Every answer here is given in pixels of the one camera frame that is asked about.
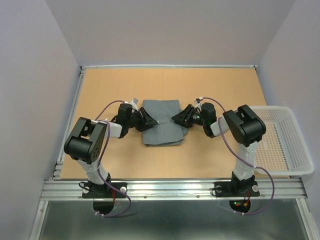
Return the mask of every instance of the black mounting plate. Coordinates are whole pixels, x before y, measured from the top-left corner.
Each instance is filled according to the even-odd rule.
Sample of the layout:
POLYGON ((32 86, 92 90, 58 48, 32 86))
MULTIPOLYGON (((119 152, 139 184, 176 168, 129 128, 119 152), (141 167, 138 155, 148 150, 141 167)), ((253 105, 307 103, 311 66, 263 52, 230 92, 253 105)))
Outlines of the black mounting plate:
MULTIPOLYGON (((82 192, 82 198, 83 199, 112 199, 112 192, 107 190, 106 185, 92 185, 89 182, 85 182, 84 187, 91 188, 88 193, 82 192)), ((112 182, 111 185, 115 187, 116 189, 120 190, 121 187, 127 188, 126 182, 112 182)), ((123 194, 115 191, 115 198, 116 199, 124 199, 126 196, 123 194)))
POLYGON ((248 197, 248 191, 250 192, 250 197, 259 197, 260 192, 254 191, 253 186, 258 186, 256 181, 253 181, 251 186, 248 189, 243 191, 235 192, 232 190, 231 181, 216 181, 214 182, 214 189, 211 191, 211 194, 217 198, 232 198, 232 197, 248 197))

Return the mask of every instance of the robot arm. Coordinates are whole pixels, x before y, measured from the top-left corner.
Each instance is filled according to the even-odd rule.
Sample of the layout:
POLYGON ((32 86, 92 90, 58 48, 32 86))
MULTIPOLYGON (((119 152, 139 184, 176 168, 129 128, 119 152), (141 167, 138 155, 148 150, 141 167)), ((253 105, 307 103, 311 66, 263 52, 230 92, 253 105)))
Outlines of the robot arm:
POLYGON ((64 152, 76 160, 87 174, 88 183, 85 187, 89 189, 88 195, 92 196, 92 190, 91 192, 96 193, 94 197, 103 197, 110 191, 98 173, 99 169, 101 176, 108 183, 111 182, 110 174, 98 160, 108 131, 111 138, 123 138, 130 128, 142 132, 158 124, 143 107, 137 108, 137 101, 134 99, 130 103, 120 104, 118 114, 109 122, 110 129, 107 129, 106 120, 96 121, 80 117, 68 136, 64 152))
MULTIPOLYGON (((173 116, 172 120, 186 128, 191 128, 193 124, 200 125, 210 138, 220 136, 221 131, 214 105, 207 102, 201 104, 198 99, 196 99, 196 103, 195 107, 189 104, 186 109, 173 116)), ((259 196, 258 191, 251 191, 252 187, 257 185, 253 165, 259 141, 266 133, 264 122, 249 106, 243 105, 235 111, 224 112, 220 119, 220 126, 223 133, 231 131, 237 141, 237 156, 249 165, 237 159, 231 182, 216 182, 215 195, 217 197, 243 197, 247 191, 250 191, 251 196, 259 196)))

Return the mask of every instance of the metal floor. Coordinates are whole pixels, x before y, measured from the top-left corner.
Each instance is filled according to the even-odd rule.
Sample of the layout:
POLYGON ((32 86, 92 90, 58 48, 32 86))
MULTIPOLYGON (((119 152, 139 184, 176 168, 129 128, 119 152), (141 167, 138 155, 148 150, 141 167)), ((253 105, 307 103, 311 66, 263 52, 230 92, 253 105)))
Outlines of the metal floor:
MULTIPOLYGON (((267 204, 252 200, 251 210, 267 204)), ((127 202, 120 202, 125 208, 127 202)), ((91 201, 50 201, 42 240, 307 240, 295 199, 275 199, 268 210, 241 216, 226 200, 136 201, 125 216, 94 215, 91 201)))

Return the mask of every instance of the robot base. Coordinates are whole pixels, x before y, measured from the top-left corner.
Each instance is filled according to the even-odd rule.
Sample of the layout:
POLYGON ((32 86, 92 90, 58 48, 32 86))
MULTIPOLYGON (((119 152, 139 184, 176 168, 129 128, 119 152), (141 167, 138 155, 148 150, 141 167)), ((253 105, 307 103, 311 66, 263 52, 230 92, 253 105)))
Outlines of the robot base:
MULTIPOLYGON (((127 183, 126 182, 112 182, 111 183, 111 177, 110 174, 108 175, 106 181, 110 183, 114 188, 120 190, 120 188, 125 187, 127 189, 127 183)), ((82 198, 83 199, 112 199, 112 191, 110 187, 108 187, 106 184, 95 184, 91 181, 85 182, 83 186, 87 189, 89 189, 88 192, 82 191, 82 198)), ((124 199, 126 196, 123 194, 115 191, 115 197, 117 199, 124 199)))
POLYGON ((260 192, 258 183, 255 181, 255 176, 245 180, 239 180, 232 172, 231 181, 216 181, 214 189, 211 194, 217 198, 231 198, 231 197, 259 197, 260 192))

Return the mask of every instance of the metal frame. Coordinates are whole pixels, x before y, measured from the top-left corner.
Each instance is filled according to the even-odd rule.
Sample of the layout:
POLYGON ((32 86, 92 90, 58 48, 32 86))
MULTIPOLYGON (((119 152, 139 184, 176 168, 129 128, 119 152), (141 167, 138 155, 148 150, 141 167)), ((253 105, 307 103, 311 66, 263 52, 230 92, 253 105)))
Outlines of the metal frame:
POLYGON ((320 240, 319 233, 317 231, 317 227, 314 222, 314 218, 312 217, 312 214, 309 212, 306 200, 297 199, 296 203, 298 205, 308 238, 310 240, 320 240))
MULTIPOLYGON (((34 224, 31 230, 30 240, 39 239, 44 224, 46 211, 49 201, 92 201, 92 199, 83 199, 82 189, 79 188, 79 180, 60 180, 60 173, 65 158, 63 151, 64 142, 70 132, 70 128, 75 116, 81 87, 83 84, 86 69, 107 69, 107 68, 257 68, 256 65, 102 65, 102 66, 84 66, 81 68, 79 82, 73 100, 71 113, 68 119, 64 138, 58 155, 55 171, 49 181, 43 184, 40 196, 39 206, 35 215, 34 224)), ((127 182, 127 194, 132 201, 166 201, 166 200, 221 200, 211 195, 211 189, 216 181, 229 181, 229 179, 114 179, 113 182, 127 182)), ((252 199, 269 199, 272 193, 272 185, 269 179, 257 178, 260 196, 252 199)), ((275 178, 275 199, 296 199, 297 205, 310 240, 319 240, 317 229, 310 214, 306 198, 307 194, 300 178, 275 178)), ((95 199, 95 201, 111 201, 111 199, 95 199)), ((117 199, 117 201, 127 201, 127 199, 117 199)))
POLYGON ((35 214, 34 223, 32 226, 30 240, 37 240, 40 238, 41 230, 44 224, 46 212, 48 207, 48 201, 40 201, 38 209, 35 214))
POLYGON ((124 68, 242 68, 257 69, 258 65, 213 65, 213 64, 111 64, 89 65, 81 69, 124 69, 124 68))
POLYGON ((59 155, 58 155, 58 159, 56 161, 57 163, 63 162, 64 158, 65 158, 64 142, 66 141, 66 139, 68 137, 72 122, 73 122, 73 120, 75 118, 75 112, 76 112, 77 105, 78 105, 78 100, 79 100, 79 95, 80 95, 80 92, 81 92, 82 83, 84 82, 85 73, 86 73, 85 70, 81 70, 81 72, 80 72, 79 81, 78 81, 78 85, 77 85, 76 90, 75 90, 75 95, 74 95, 73 104, 72 104, 72 108, 71 108, 71 113, 70 113, 70 116, 69 116, 69 119, 68 119, 68 122, 67 122, 67 125, 66 125, 66 129, 65 129, 65 133, 64 133, 64 136, 63 136, 63 141, 62 141, 62 144, 61 144, 61 147, 60 147, 60 152, 59 152, 59 155))
MULTIPOLYGON (((127 183, 127 194, 132 201, 172 201, 172 200, 234 200, 237 197, 219 198, 211 195, 214 182, 230 181, 230 179, 166 179, 166 180, 112 180, 127 183)), ((256 179, 260 196, 252 199, 269 199, 272 185, 269 179, 256 179)), ((307 197, 301 179, 276 178, 275 199, 305 199, 307 197)), ((79 181, 45 181, 43 184, 41 201, 92 201, 82 198, 79 181)), ((95 199, 95 201, 112 201, 111 198, 95 199)))

